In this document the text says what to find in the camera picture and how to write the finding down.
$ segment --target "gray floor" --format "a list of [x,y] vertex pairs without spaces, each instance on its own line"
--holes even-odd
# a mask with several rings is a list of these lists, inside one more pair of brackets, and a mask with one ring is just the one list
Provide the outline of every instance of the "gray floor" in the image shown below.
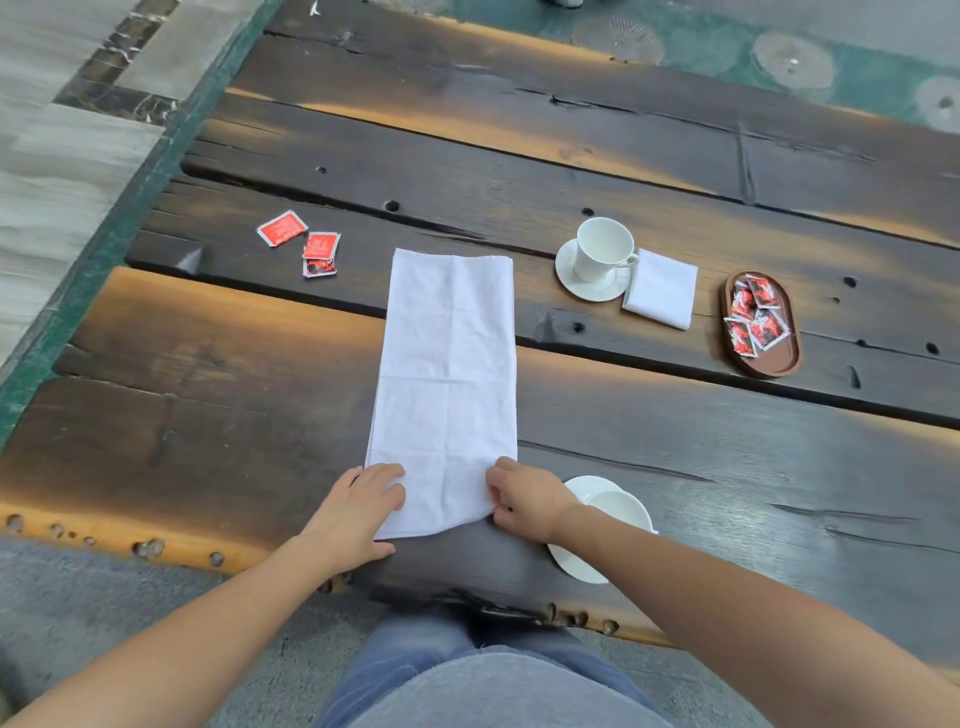
[[[217,583],[204,572],[0,537],[0,689],[22,707]],[[380,609],[339,596],[308,601],[210,725],[309,726]],[[678,728],[767,725],[686,653],[578,633],[626,670]]]

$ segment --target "green trim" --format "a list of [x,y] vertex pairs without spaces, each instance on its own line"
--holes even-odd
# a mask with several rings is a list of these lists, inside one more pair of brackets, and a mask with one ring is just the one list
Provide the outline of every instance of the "green trim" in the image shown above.
[[54,378],[54,362],[67,345],[109,272],[123,265],[133,236],[154,200],[180,169],[180,158],[200,130],[230,79],[236,75],[281,0],[266,0],[247,27],[228,43],[167,131],[120,195],[100,228],[74,263],[51,305],[27,334],[27,345],[10,375],[0,385],[0,449],[7,444],[36,388]]

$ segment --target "folded white napkin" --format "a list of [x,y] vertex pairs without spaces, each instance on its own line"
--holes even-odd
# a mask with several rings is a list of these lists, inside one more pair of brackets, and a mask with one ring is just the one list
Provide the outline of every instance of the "folded white napkin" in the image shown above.
[[514,262],[397,250],[367,465],[400,463],[407,501],[376,538],[488,516],[500,455],[516,458]]
[[641,250],[623,307],[672,327],[690,328],[697,266]]

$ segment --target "white coffee cup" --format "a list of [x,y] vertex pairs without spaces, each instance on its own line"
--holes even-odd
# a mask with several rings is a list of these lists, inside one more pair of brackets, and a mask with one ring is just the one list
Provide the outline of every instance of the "white coffee cup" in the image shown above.
[[634,237],[616,220],[591,217],[577,229],[573,272],[580,280],[594,283],[614,268],[629,268],[636,260]]

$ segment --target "jeans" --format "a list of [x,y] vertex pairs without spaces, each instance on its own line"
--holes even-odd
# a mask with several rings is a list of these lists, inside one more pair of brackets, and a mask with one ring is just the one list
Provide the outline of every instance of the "jeans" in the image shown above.
[[347,666],[315,728],[346,728],[417,675],[481,652],[523,654],[565,667],[663,715],[629,677],[566,629],[430,607],[415,615],[384,616]]

